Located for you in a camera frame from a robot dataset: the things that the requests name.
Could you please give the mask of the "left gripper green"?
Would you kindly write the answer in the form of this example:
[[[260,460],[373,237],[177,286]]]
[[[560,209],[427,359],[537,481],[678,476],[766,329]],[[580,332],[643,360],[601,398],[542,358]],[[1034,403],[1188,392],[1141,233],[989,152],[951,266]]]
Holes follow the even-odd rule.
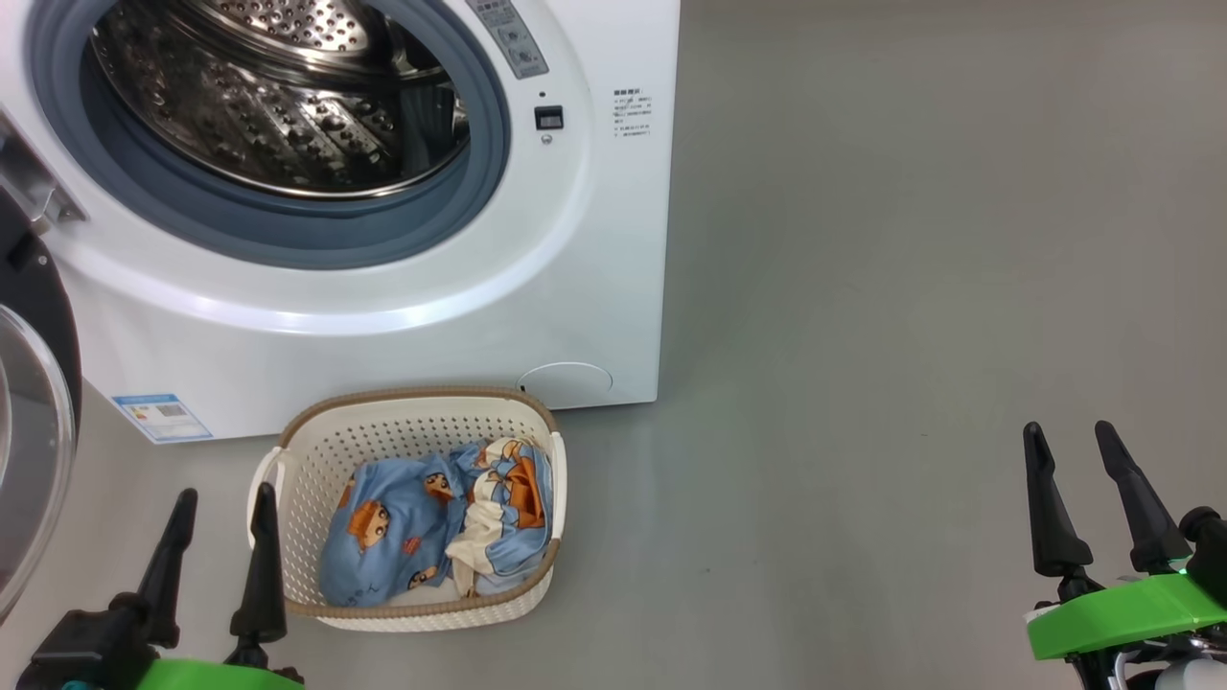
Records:
[[[249,537],[252,554],[240,607],[229,634],[237,645],[228,663],[162,658],[180,638],[178,598],[183,557],[196,529],[198,490],[175,498],[171,518],[145,568],[136,594],[119,594],[106,610],[70,610],[56,622],[18,674],[17,689],[303,689],[294,674],[229,664],[267,664],[264,646],[288,634],[277,496],[260,483]]]

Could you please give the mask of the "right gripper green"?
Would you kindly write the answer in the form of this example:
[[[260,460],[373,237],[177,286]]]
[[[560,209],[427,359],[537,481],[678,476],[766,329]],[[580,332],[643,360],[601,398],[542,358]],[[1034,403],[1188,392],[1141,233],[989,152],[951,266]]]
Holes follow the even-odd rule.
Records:
[[[1117,428],[1099,420],[1094,435],[1101,463],[1121,498],[1133,539],[1133,567],[1156,576],[1031,611],[1027,638],[1037,661],[1191,634],[1226,621],[1226,609],[1218,600],[1188,575],[1173,573],[1175,564],[1191,557],[1191,548]],[[1025,426],[1025,475],[1031,562],[1040,576],[1065,578],[1092,564],[1093,555],[1070,521],[1054,473],[1054,455],[1044,431],[1040,424],[1029,421]]]

